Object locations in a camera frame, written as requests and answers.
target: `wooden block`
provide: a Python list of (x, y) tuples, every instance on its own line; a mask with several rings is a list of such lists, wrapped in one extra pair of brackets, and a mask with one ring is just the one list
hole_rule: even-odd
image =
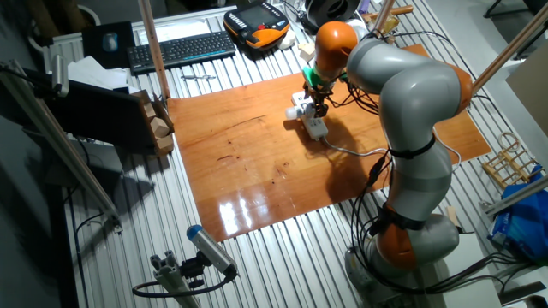
[(158, 155), (165, 155), (173, 151), (174, 143), (171, 133), (163, 138), (156, 140), (158, 144)]
[(162, 120), (164, 120), (165, 124), (167, 124), (168, 128), (170, 129), (170, 133), (174, 133), (175, 130), (173, 129), (173, 122), (171, 122), (170, 116), (168, 115), (168, 112), (164, 108), (164, 104), (160, 102), (156, 94), (154, 95), (154, 100), (152, 101), (152, 107), (154, 107), (154, 110), (156, 112), (156, 115)]
[(396, 38), (394, 37), (394, 35), (390, 35), (390, 36), (386, 39), (386, 43), (388, 43), (388, 44), (394, 44), (394, 42), (396, 42)]
[(299, 44), (299, 50), (301, 50), (300, 57), (309, 62), (316, 55), (316, 47), (313, 43)]
[(463, 233), (462, 228), (461, 228), (461, 224), (456, 219), (456, 209), (455, 209), (454, 206), (450, 205), (450, 206), (447, 207), (447, 217), (451, 220), (451, 222), (453, 222), (456, 229), (459, 230), (459, 234)]
[(168, 133), (170, 133), (170, 128), (168, 127), (167, 124), (165, 124), (165, 121), (157, 117), (152, 119), (151, 127), (152, 127), (152, 132), (154, 133), (154, 136), (156, 138), (163, 138)]
[(156, 117), (156, 112), (154, 111), (154, 107), (152, 106), (151, 103), (145, 103), (144, 106), (145, 106), (146, 117), (148, 117), (148, 121), (152, 121), (152, 119)]

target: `wooden board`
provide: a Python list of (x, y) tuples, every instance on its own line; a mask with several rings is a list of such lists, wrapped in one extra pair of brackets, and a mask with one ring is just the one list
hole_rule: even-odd
[[(412, 50), (426, 54), (422, 46)], [(169, 101), (200, 220), (215, 240), (341, 202), (363, 189), (379, 155), (333, 151), (311, 140), (300, 121), (285, 120), (285, 109), (293, 105), (291, 95), (302, 85), (302, 76), (293, 74)], [(342, 83), (333, 92), (337, 102), (348, 95)], [(356, 104), (331, 107), (325, 123), (333, 145), (358, 152), (386, 147), (378, 117)], [(463, 160), (491, 151), (466, 112), (436, 128)]]

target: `vertical rod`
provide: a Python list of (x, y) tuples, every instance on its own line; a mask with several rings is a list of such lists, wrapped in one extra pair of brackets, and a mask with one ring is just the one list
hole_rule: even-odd
[(145, 24), (148, 45), (151, 49), (152, 60), (154, 61), (154, 67), (156, 68), (156, 74), (158, 75), (158, 81), (160, 82), (162, 99), (167, 100), (171, 97), (170, 88), (168, 87), (168, 80), (165, 77), (164, 60), (162, 58), (162, 51), (160, 50), (158, 36), (156, 35), (156, 27), (154, 26), (154, 17), (152, 17), (151, 3), (149, 0), (138, 1), (140, 14), (143, 17), (143, 23)]
[(514, 55), (515, 51), (525, 43), (531, 35), (548, 19), (548, 3), (534, 16), (521, 32), (508, 44), (497, 58), (485, 69), (480, 77), (472, 85), (472, 95), (477, 93), (482, 86)]
[(372, 31), (376, 32), (377, 35), (381, 33), (381, 30), (384, 27), (386, 19), (388, 18), (388, 15), (392, 10), (392, 6), (394, 6), (395, 1), (396, 0), (384, 0), (383, 6), (380, 8), (380, 12), (378, 13), (377, 21), (375, 21), (375, 27), (373, 27), (372, 29)]

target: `blue bag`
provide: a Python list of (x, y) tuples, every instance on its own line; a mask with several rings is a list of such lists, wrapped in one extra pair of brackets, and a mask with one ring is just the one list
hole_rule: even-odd
[[(535, 166), (533, 172), (541, 169)], [(540, 173), (531, 183), (542, 178)], [(508, 185), (503, 198), (529, 185)], [(509, 250), (518, 250), (539, 265), (548, 264), (548, 192), (541, 190), (502, 211), (491, 225), (488, 238)]]

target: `small wooden object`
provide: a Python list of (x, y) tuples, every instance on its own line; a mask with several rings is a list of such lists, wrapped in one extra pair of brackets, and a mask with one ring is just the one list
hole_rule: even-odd
[(163, 138), (158, 139), (157, 143), (158, 143), (159, 155), (165, 155), (173, 151), (175, 147), (175, 144), (173, 143), (173, 136), (171, 133)]
[(461, 224), (459, 223), (458, 219), (456, 219), (455, 206), (450, 205), (450, 206), (447, 207), (447, 217), (451, 220), (451, 222), (453, 222), (456, 229), (459, 231), (459, 234), (464, 233), (462, 228), (461, 228)]
[[(523, 154), (527, 153), (527, 150), (520, 151), (519, 153), (513, 152), (512, 149), (519, 146), (520, 141), (516, 140), (512, 145), (500, 151), (492, 160), (486, 163), (482, 163), (483, 169), (495, 182), (502, 188), (506, 189), (508, 185), (528, 183), (529, 178), (536, 175), (541, 170), (533, 174), (529, 174), (526, 167), (532, 163), (535, 163), (534, 159), (529, 160), (524, 165), (520, 165), (516, 159)], [(502, 176), (501, 171), (507, 171), (508, 176)]]
[(142, 105), (142, 114), (146, 118), (150, 130), (151, 138), (155, 140), (156, 153), (163, 156), (173, 151), (173, 134), (175, 129), (164, 106), (154, 94), (154, 100), (151, 101), (146, 90), (132, 94), (140, 98)]
[(168, 133), (170, 133), (170, 128), (167, 124), (165, 124), (165, 121), (160, 118), (152, 119), (151, 127), (152, 132), (154, 133), (154, 137), (156, 138), (163, 138), (167, 136)]
[(388, 43), (388, 44), (394, 44), (394, 42), (396, 42), (396, 38), (394, 37), (394, 35), (390, 35), (390, 36), (386, 39), (386, 43)]
[(152, 107), (151, 103), (145, 103), (145, 112), (148, 121), (152, 121), (156, 117), (156, 112), (154, 112), (154, 107)]
[(306, 62), (312, 60), (316, 55), (316, 47), (313, 43), (299, 44), (299, 50), (301, 51), (299, 56)]

